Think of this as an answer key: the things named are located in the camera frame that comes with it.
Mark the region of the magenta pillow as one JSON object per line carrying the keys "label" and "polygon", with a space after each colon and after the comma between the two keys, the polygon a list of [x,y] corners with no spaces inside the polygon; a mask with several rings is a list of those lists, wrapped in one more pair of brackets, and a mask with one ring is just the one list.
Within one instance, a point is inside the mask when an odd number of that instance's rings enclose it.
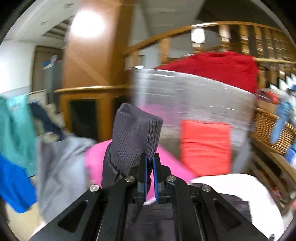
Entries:
{"label": "magenta pillow", "polygon": [[[84,164],[87,168],[92,184],[102,187],[103,160],[105,151],[112,140],[107,140],[93,145],[85,154]],[[162,165],[168,166],[171,173],[184,181],[188,182],[195,178],[195,175],[170,152],[158,145],[157,153],[159,154]]]}

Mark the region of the wooden cabinet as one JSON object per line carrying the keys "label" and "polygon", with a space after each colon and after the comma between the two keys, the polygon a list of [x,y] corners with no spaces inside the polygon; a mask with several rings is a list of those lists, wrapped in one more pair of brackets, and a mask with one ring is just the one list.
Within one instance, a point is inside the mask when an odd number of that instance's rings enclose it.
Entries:
{"label": "wooden cabinet", "polygon": [[126,94],[125,55],[134,1],[83,1],[67,36],[60,108],[81,137],[112,136],[114,102]]}

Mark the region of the grey garment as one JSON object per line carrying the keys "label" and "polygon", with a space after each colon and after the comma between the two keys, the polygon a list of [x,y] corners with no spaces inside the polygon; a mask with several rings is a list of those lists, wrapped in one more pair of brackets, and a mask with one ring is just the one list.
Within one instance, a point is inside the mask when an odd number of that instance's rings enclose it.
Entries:
{"label": "grey garment", "polygon": [[57,142],[36,138],[37,201],[46,223],[89,188],[84,158],[94,144],[95,140],[73,133]]}

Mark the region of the wooden shelf unit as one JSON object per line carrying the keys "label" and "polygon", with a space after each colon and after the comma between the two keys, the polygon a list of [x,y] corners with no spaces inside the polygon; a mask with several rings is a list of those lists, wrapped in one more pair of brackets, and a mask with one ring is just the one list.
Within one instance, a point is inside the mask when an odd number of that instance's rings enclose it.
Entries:
{"label": "wooden shelf unit", "polygon": [[269,191],[282,214],[286,214],[295,201],[295,168],[283,156],[271,151],[249,133],[251,155],[247,171]]}

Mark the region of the white pink bed blanket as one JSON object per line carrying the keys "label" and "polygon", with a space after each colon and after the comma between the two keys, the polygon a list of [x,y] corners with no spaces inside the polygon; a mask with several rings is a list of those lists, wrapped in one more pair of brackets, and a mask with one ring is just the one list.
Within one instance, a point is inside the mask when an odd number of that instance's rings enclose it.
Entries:
{"label": "white pink bed blanket", "polygon": [[270,193],[251,175],[205,176],[186,183],[195,187],[203,184],[211,186],[262,232],[267,240],[278,240],[285,231],[280,211]]}

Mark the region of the light blue cloth in basket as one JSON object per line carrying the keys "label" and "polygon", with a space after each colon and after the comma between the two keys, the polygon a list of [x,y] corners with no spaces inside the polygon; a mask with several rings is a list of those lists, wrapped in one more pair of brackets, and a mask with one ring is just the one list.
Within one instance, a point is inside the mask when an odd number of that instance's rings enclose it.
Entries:
{"label": "light blue cloth in basket", "polygon": [[279,105],[276,109],[276,115],[278,116],[278,119],[275,122],[275,126],[270,136],[270,142],[272,144],[275,144],[279,140],[280,134],[285,127],[285,123],[289,120],[291,110],[292,105],[288,100],[282,99],[279,102]]}

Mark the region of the red orange cushion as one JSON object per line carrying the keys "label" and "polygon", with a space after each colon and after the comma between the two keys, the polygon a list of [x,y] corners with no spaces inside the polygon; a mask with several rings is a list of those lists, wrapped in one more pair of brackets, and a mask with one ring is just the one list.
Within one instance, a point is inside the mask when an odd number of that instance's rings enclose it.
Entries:
{"label": "red orange cushion", "polygon": [[197,176],[229,174],[231,125],[210,121],[181,122],[181,161]]}

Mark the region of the red cloth on railing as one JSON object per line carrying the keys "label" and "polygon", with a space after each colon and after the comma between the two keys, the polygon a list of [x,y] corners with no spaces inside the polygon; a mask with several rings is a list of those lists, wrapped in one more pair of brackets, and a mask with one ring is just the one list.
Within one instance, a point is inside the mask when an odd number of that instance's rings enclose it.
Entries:
{"label": "red cloth on railing", "polygon": [[257,90],[258,68],[249,55],[232,51],[204,52],[158,66],[157,69],[213,79],[250,93]]}

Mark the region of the black puffer jacket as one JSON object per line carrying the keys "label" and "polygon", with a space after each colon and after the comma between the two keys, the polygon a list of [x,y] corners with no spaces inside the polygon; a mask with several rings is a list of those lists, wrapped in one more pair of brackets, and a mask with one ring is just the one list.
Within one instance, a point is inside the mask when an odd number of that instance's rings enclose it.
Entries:
{"label": "black puffer jacket", "polygon": [[102,188],[115,184],[139,165],[142,154],[148,158],[147,198],[143,205],[129,204],[122,240],[176,240],[173,209],[159,204],[154,194],[153,158],[157,153],[163,120],[124,103],[117,110],[112,142],[108,145],[102,173]]}

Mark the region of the silver insulation foil sheet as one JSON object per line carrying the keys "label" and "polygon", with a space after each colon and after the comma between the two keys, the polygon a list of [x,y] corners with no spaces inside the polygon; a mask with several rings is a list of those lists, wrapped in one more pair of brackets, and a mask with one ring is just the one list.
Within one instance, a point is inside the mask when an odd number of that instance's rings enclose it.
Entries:
{"label": "silver insulation foil sheet", "polygon": [[245,142],[254,94],[201,76],[145,68],[133,69],[132,87],[132,104],[163,119],[159,143],[176,158],[183,120],[230,124],[233,156]]}

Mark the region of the wicker basket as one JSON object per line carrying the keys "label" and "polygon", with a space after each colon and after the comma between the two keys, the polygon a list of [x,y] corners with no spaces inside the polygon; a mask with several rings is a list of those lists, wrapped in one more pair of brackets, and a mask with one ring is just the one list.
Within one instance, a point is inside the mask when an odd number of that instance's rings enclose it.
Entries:
{"label": "wicker basket", "polygon": [[279,119],[274,113],[261,108],[255,108],[253,127],[251,133],[255,139],[266,146],[270,151],[284,155],[295,139],[295,128],[290,123],[285,123],[278,140],[272,144],[271,136],[276,121]]}

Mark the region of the blue jacket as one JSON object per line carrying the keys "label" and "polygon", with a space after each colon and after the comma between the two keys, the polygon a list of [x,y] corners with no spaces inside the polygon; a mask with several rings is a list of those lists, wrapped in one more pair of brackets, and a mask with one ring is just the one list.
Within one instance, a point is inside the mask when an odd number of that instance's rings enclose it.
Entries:
{"label": "blue jacket", "polygon": [[1,198],[17,213],[26,212],[36,203],[35,187],[25,170],[1,155]]}

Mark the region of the teal shirt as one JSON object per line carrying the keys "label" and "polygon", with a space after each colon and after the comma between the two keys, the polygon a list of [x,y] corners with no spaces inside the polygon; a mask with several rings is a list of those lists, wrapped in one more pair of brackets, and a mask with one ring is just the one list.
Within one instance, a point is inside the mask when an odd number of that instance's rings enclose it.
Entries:
{"label": "teal shirt", "polygon": [[26,95],[1,97],[1,154],[36,175],[35,128]]}

